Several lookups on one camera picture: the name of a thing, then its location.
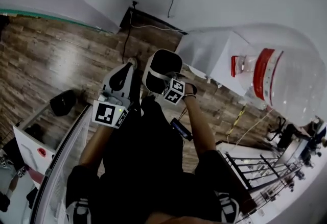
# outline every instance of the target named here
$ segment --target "person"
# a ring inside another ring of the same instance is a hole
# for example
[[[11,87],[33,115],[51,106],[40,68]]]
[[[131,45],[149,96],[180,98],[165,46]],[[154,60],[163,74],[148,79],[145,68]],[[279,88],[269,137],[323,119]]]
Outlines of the person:
[[[310,140],[311,149],[315,149],[318,144],[322,143],[322,146],[327,147],[326,143],[326,126],[327,123],[322,121],[319,117],[315,117],[313,121],[306,126],[308,128],[307,132],[313,136]]]
[[[13,162],[4,150],[0,150],[0,210],[7,212],[10,198],[17,187],[18,175]]]
[[[139,90],[118,130],[99,126],[67,182],[70,223],[233,223],[239,205],[230,196],[230,175],[191,84],[185,86],[199,163],[182,170],[182,137],[167,122],[153,96]],[[105,173],[97,172],[103,160]]]

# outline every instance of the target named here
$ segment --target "black shirt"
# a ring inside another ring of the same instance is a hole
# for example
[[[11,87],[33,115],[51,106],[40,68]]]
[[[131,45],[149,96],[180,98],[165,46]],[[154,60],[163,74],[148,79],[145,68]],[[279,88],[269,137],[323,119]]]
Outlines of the black shirt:
[[[195,174],[149,172],[138,176],[137,172],[122,172],[123,178],[107,173],[98,178],[89,169],[76,166],[68,179],[66,205],[87,198],[92,223],[145,223],[154,211],[221,221],[217,192],[230,192],[232,187],[219,165],[221,156],[208,151],[200,157]]]

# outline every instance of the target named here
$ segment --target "strap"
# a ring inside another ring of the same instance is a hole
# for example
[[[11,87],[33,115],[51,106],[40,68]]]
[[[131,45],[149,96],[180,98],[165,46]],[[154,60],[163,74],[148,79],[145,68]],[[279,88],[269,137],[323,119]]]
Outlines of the strap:
[[[219,193],[215,191],[221,206],[221,222],[236,223],[240,213],[239,204],[230,197],[229,193]]]
[[[91,224],[91,212],[88,200],[81,198],[78,202],[73,202],[66,210],[70,224]]]
[[[192,97],[194,97],[194,98],[196,99],[195,94],[192,94],[192,93],[187,93],[187,94],[185,94],[185,95],[182,97],[182,99],[185,99],[186,97],[189,97],[189,96],[192,96]]]
[[[190,80],[188,78],[182,78],[181,81],[182,82],[185,82],[187,84],[191,84],[192,85],[192,88],[193,88],[193,94],[197,94],[198,88],[194,85],[194,81],[193,80]]]
[[[109,87],[112,91],[120,91],[124,88],[125,80],[131,66],[131,63],[127,63],[122,69],[111,76],[109,79]]]

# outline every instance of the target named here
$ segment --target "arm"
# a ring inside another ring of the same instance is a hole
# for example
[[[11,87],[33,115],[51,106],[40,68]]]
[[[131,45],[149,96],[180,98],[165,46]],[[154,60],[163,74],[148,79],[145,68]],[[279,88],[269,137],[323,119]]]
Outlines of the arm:
[[[186,84],[185,93],[193,93],[190,84]],[[184,102],[189,110],[195,150],[200,156],[205,151],[216,150],[216,142],[212,130],[206,121],[198,101],[193,96],[185,97]]]
[[[84,148],[79,165],[87,167],[95,172],[98,171],[103,152],[113,130],[113,128],[103,125],[98,127],[97,131]]]
[[[18,183],[18,179],[19,179],[19,177],[16,174],[15,177],[11,180],[10,185],[9,185],[9,189],[7,191],[7,197],[8,197],[8,199],[11,198],[12,193],[16,189],[17,183]]]
[[[321,142],[322,142],[322,146],[324,146],[326,148],[327,147],[327,141],[326,141],[325,137],[323,137],[321,139]]]

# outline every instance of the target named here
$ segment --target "metal railing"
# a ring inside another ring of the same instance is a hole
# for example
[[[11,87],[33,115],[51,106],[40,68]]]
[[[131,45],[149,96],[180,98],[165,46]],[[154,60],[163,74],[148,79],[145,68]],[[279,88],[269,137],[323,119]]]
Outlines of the metal railing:
[[[235,169],[250,194],[277,182],[286,186],[283,180],[301,169],[301,165],[296,165],[295,163],[276,165],[278,158],[265,158],[262,155],[259,158],[233,158],[229,153],[225,153],[225,156],[227,162]],[[245,167],[248,167],[250,170],[242,171],[241,168],[245,169]]]
[[[263,189],[256,197],[253,198],[254,202],[257,204],[257,208],[256,210],[261,209],[262,207],[264,207],[267,203],[269,203],[270,201],[272,201],[271,198],[276,198],[279,193],[284,190],[287,187],[287,185],[277,182],[275,184],[272,184],[271,186]],[[270,193],[270,197],[267,199],[265,194]],[[240,215],[236,221],[236,223],[241,222],[244,219],[247,219],[250,217],[251,214],[242,214],[240,212]]]

